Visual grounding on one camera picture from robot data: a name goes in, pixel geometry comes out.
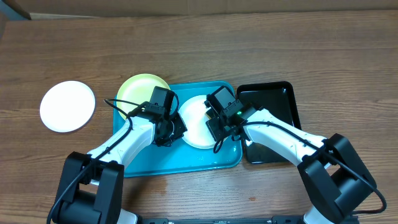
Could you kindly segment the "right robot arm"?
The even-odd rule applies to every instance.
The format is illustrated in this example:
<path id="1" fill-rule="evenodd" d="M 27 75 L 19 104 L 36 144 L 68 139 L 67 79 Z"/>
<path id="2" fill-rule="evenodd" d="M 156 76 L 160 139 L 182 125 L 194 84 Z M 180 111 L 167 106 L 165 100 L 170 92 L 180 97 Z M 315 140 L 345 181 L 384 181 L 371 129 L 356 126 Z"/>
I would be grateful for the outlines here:
<path id="1" fill-rule="evenodd" d="M 353 145 L 340 134 L 325 138 L 306 133 L 265 108 L 243 104 L 226 86 L 207 95 L 205 106 L 214 152 L 232 137 L 262 144 L 297 167 L 312 203 L 301 223 L 343 223 L 359 215 L 357 207 L 379 192 Z"/>

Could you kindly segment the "green yellow sponge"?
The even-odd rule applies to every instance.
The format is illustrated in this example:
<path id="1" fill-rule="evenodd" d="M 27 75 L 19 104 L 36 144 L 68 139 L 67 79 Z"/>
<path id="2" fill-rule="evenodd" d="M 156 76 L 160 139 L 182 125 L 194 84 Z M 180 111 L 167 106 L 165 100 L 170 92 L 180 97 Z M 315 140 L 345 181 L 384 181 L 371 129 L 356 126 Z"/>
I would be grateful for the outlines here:
<path id="1" fill-rule="evenodd" d="M 205 115 L 208 119 L 214 118 L 214 112 L 212 110 L 208 110 L 205 112 Z"/>

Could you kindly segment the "white plate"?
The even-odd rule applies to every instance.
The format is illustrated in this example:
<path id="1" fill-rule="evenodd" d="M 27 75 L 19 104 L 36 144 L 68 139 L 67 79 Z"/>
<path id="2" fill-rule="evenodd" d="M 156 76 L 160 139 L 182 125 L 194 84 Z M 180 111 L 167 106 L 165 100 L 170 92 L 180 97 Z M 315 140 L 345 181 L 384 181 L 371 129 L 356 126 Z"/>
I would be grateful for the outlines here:
<path id="1" fill-rule="evenodd" d="M 206 95 L 194 96 L 184 102 L 178 111 L 187 128 L 182 139 L 199 149 L 213 148 L 216 143 L 206 125 L 210 119 L 206 115 L 208 108 L 205 101 Z"/>
<path id="2" fill-rule="evenodd" d="M 39 113 L 47 128 L 58 133 L 68 133 L 83 127 L 92 117 L 95 106 L 95 95 L 88 85 L 65 81 L 46 92 Z"/>

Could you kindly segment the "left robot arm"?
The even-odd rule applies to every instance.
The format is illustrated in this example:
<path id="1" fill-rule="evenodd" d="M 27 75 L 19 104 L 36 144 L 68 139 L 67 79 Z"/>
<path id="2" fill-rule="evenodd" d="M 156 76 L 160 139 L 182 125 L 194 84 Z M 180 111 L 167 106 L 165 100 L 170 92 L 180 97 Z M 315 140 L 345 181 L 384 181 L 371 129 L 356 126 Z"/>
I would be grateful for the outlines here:
<path id="1" fill-rule="evenodd" d="M 187 130 L 175 92 L 155 87 L 149 101 L 126 113 L 124 126 L 87 154 L 72 152 L 63 165 L 47 223 L 140 223 L 122 209 L 125 168 L 151 144 L 169 147 Z"/>

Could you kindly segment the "yellow-green plate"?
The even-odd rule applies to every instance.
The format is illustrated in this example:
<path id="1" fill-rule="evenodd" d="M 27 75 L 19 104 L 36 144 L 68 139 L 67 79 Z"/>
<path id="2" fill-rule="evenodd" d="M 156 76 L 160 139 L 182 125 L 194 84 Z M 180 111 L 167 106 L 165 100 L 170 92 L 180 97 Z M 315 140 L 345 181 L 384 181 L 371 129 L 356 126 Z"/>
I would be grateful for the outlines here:
<path id="1" fill-rule="evenodd" d="M 140 105 L 144 101 L 150 101 L 152 92 L 156 86 L 170 89 L 169 85 L 162 78 L 143 73 L 134 75 L 127 79 L 119 88 L 116 99 L 116 106 L 126 114 L 136 108 L 136 105 L 123 103 L 121 100 L 128 101 Z"/>

